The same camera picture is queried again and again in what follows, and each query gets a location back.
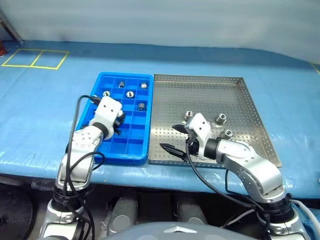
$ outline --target metal fitting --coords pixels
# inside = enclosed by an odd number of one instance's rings
[[[145,82],[142,82],[141,83],[141,88],[142,89],[146,89],[148,87],[148,85],[145,83]]]
[[[127,98],[130,98],[130,99],[131,99],[131,98],[133,98],[134,96],[135,96],[135,93],[134,93],[133,91],[127,91],[127,92],[126,92],[126,97],[127,97]]]
[[[185,115],[184,115],[184,120],[188,121],[189,118],[191,118],[194,115],[194,113],[192,111],[186,111]]]
[[[125,87],[125,82],[121,81],[119,82],[118,88],[123,89]]]
[[[109,97],[110,96],[110,91],[104,91],[103,92],[104,97]]]
[[[145,110],[146,110],[146,105],[143,102],[139,103],[138,111],[145,111]]]
[[[230,129],[225,129],[220,133],[220,138],[229,140],[233,135],[234,134]]]
[[[227,116],[224,113],[220,113],[216,118],[215,121],[217,124],[224,124],[227,121]]]

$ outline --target blue plastic tray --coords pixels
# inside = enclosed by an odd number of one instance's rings
[[[119,82],[124,82],[124,88],[118,88]],[[146,83],[147,88],[142,89],[141,83]],[[120,135],[114,134],[112,138],[104,140],[98,151],[106,157],[106,163],[141,165],[147,159],[150,120],[152,108],[152,93],[154,79],[151,75],[102,72],[99,74],[91,95],[102,97],[105,91],[110,91],[110,97],[122,103],[125,113],[123,124],[119,127]],[[126,93],[134,92],[133,98],[128,98]],[[139,103],[144,103],[146,111],[138,111]],[[94,117],[97,106],[87,102],[81,115],[77,129],[88,125]]]

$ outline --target stainless steel tray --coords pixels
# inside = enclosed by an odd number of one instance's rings
[[[150,164],[186,165],[159,144],[168,143],[185,150],[187,135],[171,126],[181,124],[189,110],[202,113],[211,123],[212,138],[228,128],[233,132],[233,141],[250,144],[259,155],[277,167],[282,166],[242,77],[162,74],[154,75],[148,155]],[[214,124],[219,113],[227,117],[221,127]],[[219,168],[215,160],[192,159],[198,167]]]

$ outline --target perforated metal tray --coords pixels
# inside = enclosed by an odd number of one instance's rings
[[[162,74],[154,75],[149,163],[186,165],[159,145],[168,143],[185,149],[187,135],[172,126],[184,121],[186,111],[203,114],[211,123],[212,138],[218,137],[222,130],[230,129],[232,141],[246,142],[259,155],[277,167],[282,166],[242,77]],[[215,124],[219,113],[227,117],[220,127]],[[219,168],[215,160],[192,159],[198,167]]]

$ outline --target red object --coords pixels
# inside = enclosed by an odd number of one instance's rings
[[[7,50],[5,49],[2,41],[0,41],[0,56],[3,56],[7,53]]]

